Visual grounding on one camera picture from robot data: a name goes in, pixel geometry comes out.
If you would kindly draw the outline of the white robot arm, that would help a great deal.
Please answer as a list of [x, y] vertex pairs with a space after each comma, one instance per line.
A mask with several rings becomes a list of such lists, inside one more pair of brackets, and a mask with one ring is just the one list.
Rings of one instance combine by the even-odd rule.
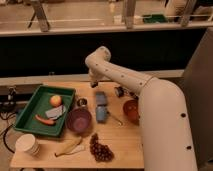
[[174, 83], [110, 62], [101, 46], [85, 58], [91, 85], [107, 77], [138, 96], [145, 171], [198, 171], [186, 100]]

